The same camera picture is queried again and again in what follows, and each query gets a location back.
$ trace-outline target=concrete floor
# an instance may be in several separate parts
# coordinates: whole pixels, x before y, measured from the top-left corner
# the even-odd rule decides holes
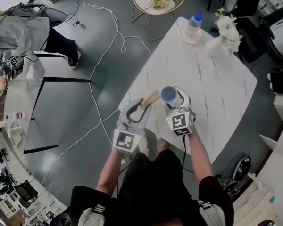
[[[147,42],[149,17],[142,16],[134,24],[130,23],[133,8],[132,0],[89,0],[90,4],[112,9],[119,21],[119,29],[124,36],[140,36],[146,46],[153,52],[159,44]],[[175,17],[191,17],[194,13],[203,14],[202,28],[209,28],[216,21],[214,12],[221,7],[214,0],[211,12],[206,11],[208,0],[186,0],[175,11]],[[74,0],[60,0],[54,5],[48,4],[65,13],[74,12]],[[93,8],[80,8],[77,18],[84,25],[73,27],[72,21],[63,23],[56,29],[64,36],[76,40],[82,59],[77,70],[67,67],[67,62],[59,58],[42,60],[47,76],[89,78],[92,70],[102,53],[107,49],[115,36],[115,24],[111,14]],[[159,31],[153,31],[153,36],[167,32],[173,23],[171,15],[159,16],[152,20],[153,27],[159,24]],[[149,58],[147,50],[139,39],[126,41],[127,52],[121,53],[121,36],[118,36],[110,51],[104,56],[92,78],[95,98],[98,102],[102,118],[106,118],[118,107],[126,91],[145,65]],[[265,54],[255,62],[252,72],[258,83],[252,100],[230,141],[213,163],[214,173],[220,173],[233,156],[250,155],[252,158],[251,171],[255,171],[268,152],[268,147],[259,134],[274,138],[281,119],[273,106],[274,93],[269,88],[266,73],[275,64]],[[105,126],[110,138],[119,113],[112,116]],[[91,97],[88,84],[47,83],[45,84],[34,112],[35,122],[31,123],[28,132],[26,149],[46,145],[59,145],[59,148],[45,152],[27,155],[28,169],[40,181],[50,169],[52,163],[87,131],[99,123],[95,104]],[[151,147],[150,159],[155,157],[156,138],[147,131]],[[182,158],[183,152],[173,148]],[[111,145],[102,128],[90,133],[83,141],[69,150],[53,167],[44,186],[65,205],[69,205],[71,190],[74,186],[83,185],[94,188],[97,184],[101,169],[111,151]],[[190,157],[186,158],[185,167],[191,166]],[[235,163],[226,171],[228,176]],[[198,197],[198,184],[193,174],[184,171],[184,182],[194,198]]]

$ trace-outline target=white cable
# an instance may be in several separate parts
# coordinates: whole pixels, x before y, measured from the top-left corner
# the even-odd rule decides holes
[[[89,135],[90,132],[92,132],[92,131],[95,130],[97,127],[99,127],[100,124],[102,124],[105,120],[108,120],[108,119],[109,119],[111,116],[113,116],[117,111],[118,111],[118,109],[115,110],[115,111],[114,111],[110,116],[108,116],[106,119],[104,119],[103,121],[101,121],[96,127],[92,128],[90,131],[88,131],[85,136],[83,136],[81,139],[79,139],[79,140],[78,140],[76,143],[74,143],[71,147],[67,148],[66,151],[64,151],[64,152],[56,159],[56,161],[53,163],[53,165],[51,166],[51,168],[50,168],[49,171],[47,172],[47,174],[46,174],[44,180],[42,181],[41,185],[43,185],[43,183],[45,182],[45,180],[46,180],[46,178],[47,178],[49,172],[50,172],[51,169],[54,167],[54,165],[57,163],[57,161],[58,161],[68,150],[70,150],[70,149],[71,149],[72,147],[74,147],[77,143],[79,143],[81,140],[83,140],[86,136]]]
[[[100,62],[102,61],[104,55],[109,51],[109,49],[111,48],[111,46],[112,46],[112,44],[114,43],[114,41],[115,41],[115,39],[116,39],[116,37],[117,37],[118,34],[120,34],[120,35],[123,37],[123,39],[122,39],[123,44],[122,44],[122,47],[121,47],[121,52],[122,52],[122,53],[125,53],[125,52],[127,51],[127,48],[126,48],[126,45],[125,45],[125,39],[127,39],[127,38],[139,38],[139,39],[142,41],[142,43],[143,43],[143,45],[145,46],[145,48],[146,48],[146,49],[148,50],[148,52],[150,53],[150,55],[152,55],[151,52],[150,52],[150,50],[147,48],[147,46],[145,45],[145,43],[144,43],[144,41],[142,40],[141,37],[138,37],[138,36],[127,36],[127,37],[125,37],[125,36],[118,30],[117,17],[115,16],[115,14],[114,14],[110,9],[107,9],[107,8],[105,8],[105,7],[99,7],[99,6],[97,6],[97,5],[91,5],[91,4],[85,3],[85,0],[84,0],[84,4],[83,4],[83,5],[78,5],[78,3],[77,3],[76,1],[77,1],[77,0],[75,0],[75,4],[76,4],[78,7],[93,7],[93,8],[98,9],[98,10],[106,10],[106,11],[110,12],[110,13],[111,13],[111,16],[112,16],[112,18],[113,18],[113,21],[115,22],[116,29],[117,29],[117,32],[116,32],[116,34],[115,34],[115,36],[114,36],[114,38],[113,38],[111,44],[109,45],[108,49],[106,49],[106,51],[102,54],[102,56],[100,57],[99,62],[98,62],[98,63],[95,65],[95,67],[93,68],[92,74],[91,74],[91,76],[89,77],[89,79],[91,79],[92,76],[94,75],[94,71],[95,71],[96,67],[100,64]],[[104,129],[104,131],[105,131],[105,133],[106,133],[106,136],[107,136],[107,138],[109,139],[109,142],[110,142],[111,145],[112,145],[112,141],[111,141],[111,139],[110,139],[110,137],[109,137],[109,135],[108,135],[108,133],[107,133],[107,131],[106,131],[106,128],[105,128],[103,122],[104,122],[105,120],[109,119],[114,113],[116,113],[116,112],[118,111],[118,109],[115,110],[109,117],[107,117],[106,119],[102,120],[101,115],[100,115],[100,111],[99,111],[99,108],[98,108],[98,104],[97,104],[97,102],[96,102],[96,100],[95,100],[95,97],[94,97],[94,95],[93,95],[93,91],[92,91],[92,87],[91,87],[91,84],[90,84],[90,83],[89,83],[89,87],[90,87],[91,95],[92,95],[92,98],[93,98],[93,100],[94,100],[96,109],[97,109],[98,114],[99,114],[100,123],[99,123],[96,127],[92,128],[90,131],[88,131],[88,133],[87,133],[85,136],[83,136],[81,139],[79,139],[79,140],[78,140],[76,143],[74,143],[71,147],[67,148],[66,151],[63,152],[63,153],[56,159],[56,161],[53,163],[53,165],[51,166],[51,168],[49,169],[49,171],[48,171],[47,174],[45,175],[45,178],[44,178],[44,180],[42,181],[42,185],[43,185],[43,183],[45,182],[45,180],[46,180],[48,174],[50,173],[51,169],[54,167],[54,165],[57,163],[57,161],[62,157],[62,155],[64,155],[69,149],[71,149],[72,147],[74,147],[77,143],[79,143],[81,140],[83,140],[86,136],[88,136],[88,134],[89,134],[90,132],[92,132],[94,129],[96,129],[96,128],[99,127],[100,125],[103,126],[103,129]]]

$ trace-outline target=flower vase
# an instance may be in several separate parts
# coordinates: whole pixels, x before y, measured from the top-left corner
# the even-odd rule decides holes
[[[222,44],[220,42],[220,38],[213,38],[209,41],[207,41],[204,45],[204,51],[209,57],[214,57],[218,53],[220,53],[222,49]]]

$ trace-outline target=person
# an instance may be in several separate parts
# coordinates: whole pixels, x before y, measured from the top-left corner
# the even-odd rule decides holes
[[[208,154],[195,127],[189,134],[189,141],[191,160],[199,182],[199,200],[220,207],[225,223],[218,225],[232,226],[233,204],[213,176]],[[117,198],[111,197],[124,154],[114,149],[95,190],[84,186],[73,188],[69,211],[72,226],[208,225],[200,213],[202,206],[191,198],[184,186],[181,162],[170,150],[168,142],[158,140],[155,161],[149,161],[147,150],[139,149],[128,167]]]
[[[21,62],[28,52],[42,50],[63,54],[68,57],[71,69],[77,67],[81,53],[76,42],[53,29],[48,17],[30,18],[10,14],[10,10],[0,13],[0,53],[3,52],[3,61],[14,55]]]

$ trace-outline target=gray hoodie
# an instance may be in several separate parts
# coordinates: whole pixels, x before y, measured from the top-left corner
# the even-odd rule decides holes
[[[23,57],[28,51],[45,49],[49,29],[47,17],[0,17],[0,53],[7,59],[11,54]]]

